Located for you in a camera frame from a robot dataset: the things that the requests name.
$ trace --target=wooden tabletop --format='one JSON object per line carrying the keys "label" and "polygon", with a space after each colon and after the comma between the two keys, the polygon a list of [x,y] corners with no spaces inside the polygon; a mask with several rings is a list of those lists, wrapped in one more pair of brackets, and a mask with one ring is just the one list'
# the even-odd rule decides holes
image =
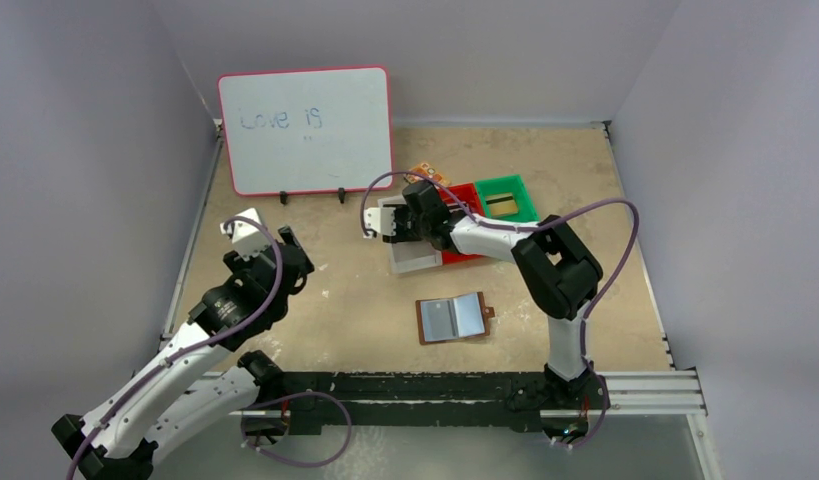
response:
{"label": "wooden tabletop", "polygon": [[[275,231],[290,225],[316,270],[289,301],[289,314],[250,339],[240,353],[261,349],[284,370],[539,371],[547,361],[545,315],[535,306],[515,265],[490,259],[394,275],[386,245],[365,240],[361,194],[341,205],[335,194],[240,197],[232,190],[226,150],[215,175],[183,287],[177,325],[203,292],[229,275],[221,262],[231,249],[219,232],[225,219],[256,207]],[[564,214],[621,190],[603,132],[596,129],[401,128],[394,131],[397,169],[432,163],[454,184],[520,174],[539,216]],[[405,184],[372,194],[399,195]],[[621,206],[570,222],[604,269],[615,267],[630,232]],[[495,308],[491,335],[422,346],[415,300],[484,292]],[[590,350],[598,370],[668,370],[641,258],[634,251],[618,281],[592,313]]]}

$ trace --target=whiteboard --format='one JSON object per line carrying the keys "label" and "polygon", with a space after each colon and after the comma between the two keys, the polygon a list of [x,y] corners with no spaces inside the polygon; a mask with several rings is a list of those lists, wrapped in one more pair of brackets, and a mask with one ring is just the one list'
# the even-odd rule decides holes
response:
{"label": "whiteboard", "polygon": [[393,169],[383,67],[229,74],[218,94],[239,195],[364,190]]}

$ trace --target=gray floor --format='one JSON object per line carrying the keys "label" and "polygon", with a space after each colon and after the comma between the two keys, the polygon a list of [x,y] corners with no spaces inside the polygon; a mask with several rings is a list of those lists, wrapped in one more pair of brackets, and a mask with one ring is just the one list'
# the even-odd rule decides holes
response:
{"label": "gray floor", "polygon": [[[274,448],[299,460],[331,455],[344,429],[293,436]],[[185,479],[670,479],[701,480],[683,416],[610,417],[591,444],[567,453],[544,437],[502,428],[359,427],[347,452],[319,469],[279,464],[242,449],[236,418],[225,418],[160,465],[154,480]]]}

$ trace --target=robotic arm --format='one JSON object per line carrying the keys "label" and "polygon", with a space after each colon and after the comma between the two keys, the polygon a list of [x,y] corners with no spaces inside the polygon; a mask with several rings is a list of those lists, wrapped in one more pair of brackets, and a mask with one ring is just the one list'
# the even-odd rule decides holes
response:
{"label": "robotic arm", "polygon": [[[255,209],[240,216],[262,225]],[[257,227],[236,221],[221,228],[234,247],[223,259],[229,279],[203,295],[167,346],[120,391],[85,415],[64,415],[53,425],[85,478],[146,479],[154,464],[205,426],[260,396],[279,396],[282,372],[259,351],[242,356],[211,384],[192,387],[247,339],[282,320],[288,297],[299,293],[314,271],[289,227],[279,230],[281,259]],[[273,301],[236,331],[262,307],[277,278]],[[224,332],[232,334],[224,338]],[[213,337],[219,341],[210,341]],[[118,404],[114,415],[108,414]]]}
{"label": "robotic arm", "polygon": [[[542,222],[513,223],[451,209],[429,181],[403,190],[405,205],[368,208],[365,224],[387,243],[426,241],[435,249],[479,254],[518,266],[527,289],[547,315],[549,380],[576,390],[589,375],[583,362],[586,324],[583,312],[597,294],[600,264],[568,224],[536,231]],[[555,263],[549,255],[559,255]]]}

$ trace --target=white wall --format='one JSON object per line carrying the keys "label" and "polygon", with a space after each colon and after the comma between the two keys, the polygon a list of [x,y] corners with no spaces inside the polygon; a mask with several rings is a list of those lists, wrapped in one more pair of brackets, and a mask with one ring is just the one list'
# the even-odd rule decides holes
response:
{"label": "white wall", "polygon": [[679,0],[154,0],[220,116],[229,72],[378,63],[398,121],[609,119]]}
{"label": "white wall", "polygon": [[0,479],[146,362],[213,124],[144,0],[0,0]]}
{"label": "white wall", "polygon": [[613,126],[727,477],[819,479],[819,1],[683,1]]}

